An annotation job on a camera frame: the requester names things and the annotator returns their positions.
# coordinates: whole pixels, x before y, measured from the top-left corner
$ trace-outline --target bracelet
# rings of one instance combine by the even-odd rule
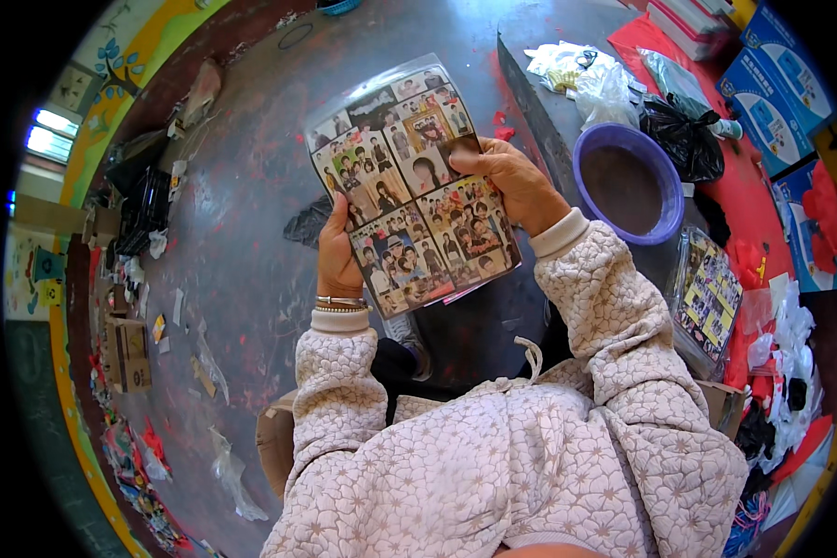
[[[356,312],[362,312],[364,310],[368,310],[372,312],[371,306],[364,306],[362,308],[325,308],[323,306],[317,306],[315,310],[319,310],[320,312],[334,312],[334,313],[343,313],[343,314],[353,314]]]
[[[327,305],[347,305],[358,306],[361,309],[368,306],[365,298],[335,298],[335,296],[316,296],[317,302],[325,303]]]

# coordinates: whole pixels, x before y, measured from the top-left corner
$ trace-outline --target sleeve cuff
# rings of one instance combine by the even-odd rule
[[[589,219],[583,216],[579,207],[573,207],[560,221],[528,242],[537,258],[545,258],[579,239],[588,228]]]
[[[311,327],[327,333],[355,333],[368,328],[368,310],[362,312],[313,311]]]

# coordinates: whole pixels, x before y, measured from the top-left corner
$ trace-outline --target blue and white box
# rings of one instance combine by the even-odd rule
[[[745,48],[719,80],[719,93],[741,116],[753,146],[762,151],[762,164],[769,176],[812,153],[812,142],[800,126],[775,81]]]
[[[827,82],[781,17],[760,3],[741,40],[781,90],[804,132],[813,135],[825,128],[835,107]]]
[[[800,292],[811,293],[837,288],[837,272],[822,271],[812,256],[812,235],[820,234],[818,224],[804,211],[804,194],[812,190],[812,172],[818,161],[772,183],[772,196],[791,248],[793,270],[800,281]]]

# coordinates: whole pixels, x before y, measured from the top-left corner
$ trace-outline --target sneaker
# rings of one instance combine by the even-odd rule
[[[431,377],[431,358],[425,350],[425,344],[419,335],[419,326],[412,313],[405,313],[392,319],[382,319],[385,335],[400,345],[405,346],[415,355],[418,366],[412,376],[415,381],[423,382]]]

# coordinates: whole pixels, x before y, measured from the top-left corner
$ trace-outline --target window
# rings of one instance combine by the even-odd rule
[[[33,120],[25,141],[27,148],[52,161],[68,162],[71,145],[78,135],[78,124],[43,109],[37,111]]]

